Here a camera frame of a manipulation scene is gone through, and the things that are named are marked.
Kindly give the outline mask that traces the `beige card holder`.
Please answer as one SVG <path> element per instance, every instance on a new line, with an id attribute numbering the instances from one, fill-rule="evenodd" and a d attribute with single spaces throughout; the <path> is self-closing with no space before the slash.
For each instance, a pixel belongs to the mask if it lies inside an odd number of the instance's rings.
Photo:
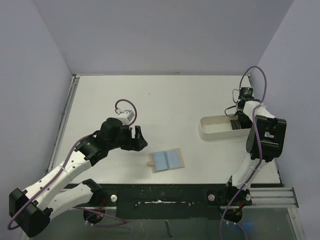
<path id="1" fill-rule="evenodd" d="M 153 173 L 181 169 L 185 167 L 180 148 L 158 151 L 149 154 L 147 166 Z"/>

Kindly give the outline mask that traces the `white plastic tray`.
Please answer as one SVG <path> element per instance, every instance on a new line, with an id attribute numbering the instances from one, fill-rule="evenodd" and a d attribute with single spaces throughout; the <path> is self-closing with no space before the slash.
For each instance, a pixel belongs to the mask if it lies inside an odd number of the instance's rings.
<path id="1" fill-rule="evenodd" d="M 237 118 L 226 115 L 202 117 L 198 125 L 199 137 L 205 141 L 247 137 L 251 128 L 232 130 L 231 120 Z"/>

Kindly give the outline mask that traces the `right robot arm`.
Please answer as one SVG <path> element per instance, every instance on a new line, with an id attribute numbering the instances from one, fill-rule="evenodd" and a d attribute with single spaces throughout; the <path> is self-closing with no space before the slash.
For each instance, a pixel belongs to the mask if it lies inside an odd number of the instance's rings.
<path id="1" fill-rule="evenodd" d="M 253 88 L 241 87 L 238 91 L 231 129 L 249 133 L 245 144 L 247 155 L 222 192 L 223 200 L 230 205 L 244 198 L 261 169 L 282 154 L 287 129 L 285 119 L 269 113 L 263 101 L 254 98 Z"/>

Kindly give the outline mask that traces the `aluminium table frame rail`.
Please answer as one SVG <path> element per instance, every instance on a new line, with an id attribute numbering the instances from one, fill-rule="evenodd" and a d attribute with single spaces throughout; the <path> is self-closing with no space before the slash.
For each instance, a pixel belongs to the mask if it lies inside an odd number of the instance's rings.
<path id="1" fill-rule="evenodd" d="M 67 99 L 65 102 L 65 106 L 63 109 L 63 113 L 62 113 L 62 117 L 61 117 L 61 121 L 59 124 L 59 128 L 58 128 L 58 133 L 57 133 L 57 137 L 55 140 L 55 144 L 54 144 L 54 148 L 53 148 L 53 152 L 48 164 L 48 168 L 46 170 L 47 173 L 49 173 L 55 166 L 55 163 L 57 161 L 57 156 L 60 150 L 60 146 L 61 146 L 61 142 L 63 140 L 63 136 L 64 136 L 64 132 L 67 126 L 67 122 L 68 122 L 68 118 L 70 115 L 70 111 L 72 108 L 72 104 L 75 98 L 75 94 L 77 91 L 77 87 L 79 84 L 79 80 L 80 80 L 80 75 L 79 74 L 73 74 L 72 75 L 72 80 L 71 80 L 71 84 L 70 84 L 70 88 L 68 91 L 68 95 L 67 95 Z"/>

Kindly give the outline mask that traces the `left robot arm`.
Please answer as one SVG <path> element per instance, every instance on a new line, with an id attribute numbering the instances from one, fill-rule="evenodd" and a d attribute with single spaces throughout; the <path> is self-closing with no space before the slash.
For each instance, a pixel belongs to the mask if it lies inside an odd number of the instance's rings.
<path id="1" fill-rule="evenodd" d="M 78 205 L 95 206 L 102 199 L 101 187 L 92 179 L 62 192 L 72 180 L 87 171 L 115 149 L 140 152 L 148 146 L 139 125 L 125 125 L 109 117 L 99 130 L 77 140 L 66 159 L 42 179 L 24 190 L 9 194 L 8 230 L 21 228 L 29 237 L 40 234 L 50 221 Z"/>

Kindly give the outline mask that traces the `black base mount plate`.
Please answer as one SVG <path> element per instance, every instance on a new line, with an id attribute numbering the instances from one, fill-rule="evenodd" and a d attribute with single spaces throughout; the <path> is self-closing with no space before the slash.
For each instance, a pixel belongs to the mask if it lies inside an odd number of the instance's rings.
<path id="1" fill-rule="evenodd" d="M 252 205 L 248 190 L 227 184 L 102 184 L 86 207 L 114 207 L 125 220 L 219 220 L 222 208 Z"/>

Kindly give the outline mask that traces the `black cards in tray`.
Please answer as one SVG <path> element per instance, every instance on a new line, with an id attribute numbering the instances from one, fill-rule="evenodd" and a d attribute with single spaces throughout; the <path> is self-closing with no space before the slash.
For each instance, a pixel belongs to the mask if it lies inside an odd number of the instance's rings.
<path id="1" fill-rule="evenodd" d="M 238 119 L 230 121 L 232 130 L 241 130 L 242 126 Z"/>

